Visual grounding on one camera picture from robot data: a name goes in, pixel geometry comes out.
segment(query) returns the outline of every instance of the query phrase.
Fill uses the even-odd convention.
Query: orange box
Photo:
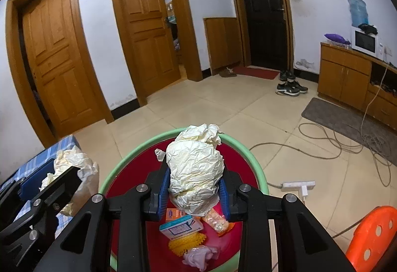
[[[167,210],[165,212],[165,221],[171,222],[171,221],[181,218],[185,215],[186,215],[186,213],[178,208],[167,208]]]

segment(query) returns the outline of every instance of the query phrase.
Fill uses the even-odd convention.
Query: black door
[[[254,66],[287,69],[283,0],[244,0]]]

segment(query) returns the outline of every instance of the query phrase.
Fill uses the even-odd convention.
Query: green rim
[[[172,131],[167,131],[162,134],[156,135],[155,137],[147,140],[146,142],[142,143],[138,147],[136,147],[134,150],[132,150],[120,163],[112,170],[112,172],[108,175],[104,183],[102,184],[99,192],[102,194],[106,194],[108,191],[110,185],[114,181],[114,179],[117,177],[117,175],[124,169],[128,163],[132,159],[134,159],[137,155],[145,151],[146,149],[152,147],[153,145],[160,143],[162,141],[168,140],[170,138],[175,138],[180,132],[184,131],[186,128],[180,128],[180,129],[175,129]],[[220,135],[222,143],[227,144],[228,146],[231,146],[234,150],[239,152],[239,154],[247,161],[249,166],[252,168],[255,178],[257,179],[258,187],[263,192],[264,194],[268,195],[269,194],[269,189],[267,187],[267,181],[265,174],[263,173],[263,169],[261,168],[261,165],[258,163],[257,159],[254,157],[254,155],[249,151],[243,144],[241,144],[239,141],[236,139],[232,138],[231,136],[227,134],[221,134]],[[233,272],[237,270],[239,266],[239,257],[240,257],[240,251],[237,252],[231,259],[229,259],[227,262],[223,263],[219,267],[211,270],[210,272]],[[116,256],[112,254],[110,258],[110,266],[112,269],[117,271],[117,259]]]

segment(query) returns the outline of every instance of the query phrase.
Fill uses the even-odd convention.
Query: black sneaker
[[[293,73],[291,73],[289,70],[280,71],[280,80],[282,82],[286,82],[287,79],[294,80],[295,79],[295,75]]]
[[[278,84],[275,91],[279,95],[298,96],[299,88],[292,87],[289,82]]]
[[[307,87],[301,86],[296,80],[294,80],[293,82],[289,82],[289,84],[290,84],[293,88],[299,89],[299,93],[300,93],[300,94],[306,94],[307,91],[309,90]]]

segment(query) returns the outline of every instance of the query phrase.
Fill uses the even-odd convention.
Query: yellow sponge
[[[207,236],[205,234],[195,232],[182,238],[177,238],[169,241],[168,248],[177,256],[181,257],[188,250],[203,243],[206,238]]]

